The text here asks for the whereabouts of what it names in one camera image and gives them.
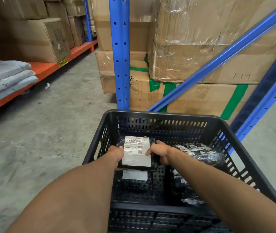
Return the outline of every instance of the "gray floor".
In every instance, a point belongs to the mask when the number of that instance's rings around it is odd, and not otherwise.
[[[0,232],[42,188],[82,163],[102,114],[113,108],[93,53],[0,108]],[[243,144],[276,189],[276,104]]]

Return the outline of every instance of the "forearm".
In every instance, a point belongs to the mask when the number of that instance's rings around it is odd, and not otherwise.
[[[233,232],[276,232],[276,204],[243,181],[177,149],[170,163]]]
[[[115,160],[104,155],[44,188],[7,233],[107,232]]]

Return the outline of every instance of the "black plastic crate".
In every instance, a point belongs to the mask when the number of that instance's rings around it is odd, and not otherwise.
[[[237,140],[225,121],[216,116],[139,111],[107,111],[98,126],[83,164],[104,155],[119,136],[153,137],[168,145],[204,143],[226,154],[229,174],[245,181],[276,203],[276,191]],[[228,154],[233,148],[245,165],[238,170]],[[110,231],[124,232],[231,232],[207,205],[189,207],[171,191],[169,167],[153,173],[149,191],[126,191],[115,186],[109,216]]]

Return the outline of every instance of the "hand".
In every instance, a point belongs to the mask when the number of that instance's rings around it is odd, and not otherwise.
[[[123,147],[116,147],[114,145],[111,145],[105,155],[113,156],[115,160],[115,168],[117,168],[118,162],[124,157]]]
[[[170,165],[169,162],[169,151],[172,149],[169,145],[164,142],[156,141],[156,144],[151,145],[148,151],[145,153],[146,156],[151,153],[155,153],[160,156],[160,163],[163,165]]]

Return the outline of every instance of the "red shelf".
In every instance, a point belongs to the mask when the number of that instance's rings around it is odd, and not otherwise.
[[[97,39],[94,40],[92,43],[84,43],[81,46],[76,46],[70,50],[71,54],[67,57],[68,62],[73,60],[74,58],[78,57],[83,52],[90,49],[91,52],[94,51],[94,46],[97,44]],[[58,70],[60,67],[58,63],[42,63],[42,62],[29,62],[31,64],[31,70],[33,70],[36,73],[36,76],[39,78],[39,80],[33,84],[30,84],[29,86],[20,89],[19,91],[16,91],[13,94],[8,95],[7,97],[0,100],[0,107],[7,102],[11,101],[15,97],[19,96],[29,88],[31,88],[33,85],[38,83],[39,81],[46,78],[48,75],[54,73],[56,70]]]

